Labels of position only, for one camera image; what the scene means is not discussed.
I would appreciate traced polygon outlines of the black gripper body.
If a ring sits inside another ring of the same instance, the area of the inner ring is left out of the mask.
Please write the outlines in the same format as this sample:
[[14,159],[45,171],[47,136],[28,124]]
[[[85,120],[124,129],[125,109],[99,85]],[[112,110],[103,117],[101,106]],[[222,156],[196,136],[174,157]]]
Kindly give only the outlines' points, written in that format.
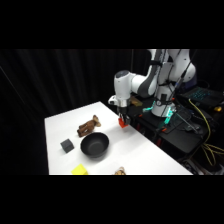
[[128,108],[130,105],[130,101],[128,99],[125,100],[119,100],[117,111],[119,114],[126,115],[128,113]]

